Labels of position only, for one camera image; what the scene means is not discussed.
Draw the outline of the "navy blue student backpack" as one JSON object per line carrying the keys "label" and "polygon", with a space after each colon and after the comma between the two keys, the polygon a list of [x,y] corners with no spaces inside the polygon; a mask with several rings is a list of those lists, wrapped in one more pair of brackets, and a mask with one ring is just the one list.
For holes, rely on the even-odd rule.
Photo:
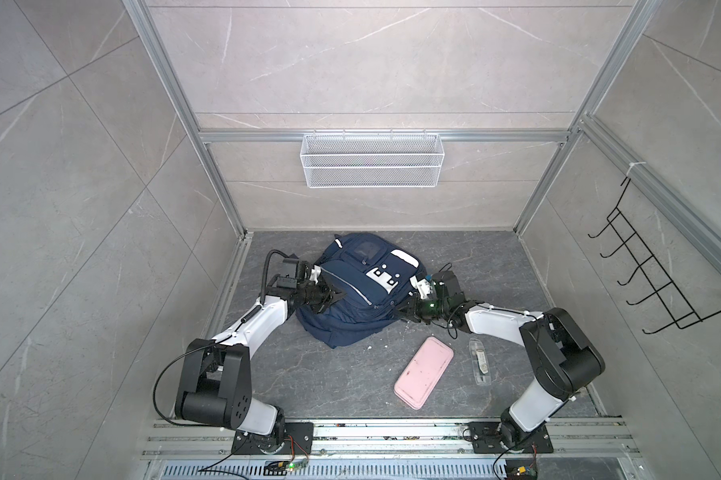
{"label": "navy blue student backpack", "polygon": [[398,321],[399,307],[427,276],[414,254],[368,232],[336,236],[316,266],[342,297],[320,312],[302,306],[296,319],[330,348],[355,344]]}

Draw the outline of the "pink pencil case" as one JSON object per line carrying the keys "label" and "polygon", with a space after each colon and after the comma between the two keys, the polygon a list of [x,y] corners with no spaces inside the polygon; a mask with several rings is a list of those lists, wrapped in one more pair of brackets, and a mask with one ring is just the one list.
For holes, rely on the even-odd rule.
{"label": "pink pencil case", "polygon": [[394,394],[421,410],[454,358],[454,351],[435,336],[428,337],[394,385]]}

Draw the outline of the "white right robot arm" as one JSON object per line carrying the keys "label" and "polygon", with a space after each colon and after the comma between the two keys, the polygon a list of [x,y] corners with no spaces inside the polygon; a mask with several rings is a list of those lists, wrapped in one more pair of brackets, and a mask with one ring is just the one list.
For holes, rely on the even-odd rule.
{"label": "white right robot arm", "polygon": [[501,416],[498,436],[519,448],[583,387],[606,370],[606,362],[577,322],[562,308],[512,310],[468,300],[456,275],[444,270],[410,280],[415,292],[400,309],[404,318],[448,331],[499,338],[526,349],[534,380]]}

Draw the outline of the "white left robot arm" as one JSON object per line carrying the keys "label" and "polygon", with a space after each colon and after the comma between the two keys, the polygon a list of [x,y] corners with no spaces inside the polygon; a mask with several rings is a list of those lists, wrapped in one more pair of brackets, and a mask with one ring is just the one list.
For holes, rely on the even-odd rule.
{"label": "white left robot arm", "polygon": [[237,322],[210,339],[194,340],[180,358],[182,373],[174,416],[192,424],[236,430],[260,438],[284,437],[282,409],[252,394],[252,358],[280,326],[302,307],[323,312],[342,298],[328,270],[280,250],[282,272],[262,270],[258,298]]}

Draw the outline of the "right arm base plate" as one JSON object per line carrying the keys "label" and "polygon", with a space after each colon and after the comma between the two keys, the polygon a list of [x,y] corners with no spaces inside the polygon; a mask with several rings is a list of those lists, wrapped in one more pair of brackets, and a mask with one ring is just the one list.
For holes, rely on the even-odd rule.
{"label": "right arm base plate", "polygon": [[512,422],[469,422],[463,430],[463,438],[472,444],[476,454],[554,452],[550,434],[544,423],[531,432],[524,432]]}

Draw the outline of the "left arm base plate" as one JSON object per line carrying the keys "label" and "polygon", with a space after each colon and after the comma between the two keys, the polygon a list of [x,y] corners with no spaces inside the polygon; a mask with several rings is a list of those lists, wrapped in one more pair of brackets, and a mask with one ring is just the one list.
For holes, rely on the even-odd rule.
{"label": "left arm base plate", "polygon": [[232,454],[234,455],[288,455],[312,454],[314,423],[286,422],[276,424],[270,435],[236,432]]}

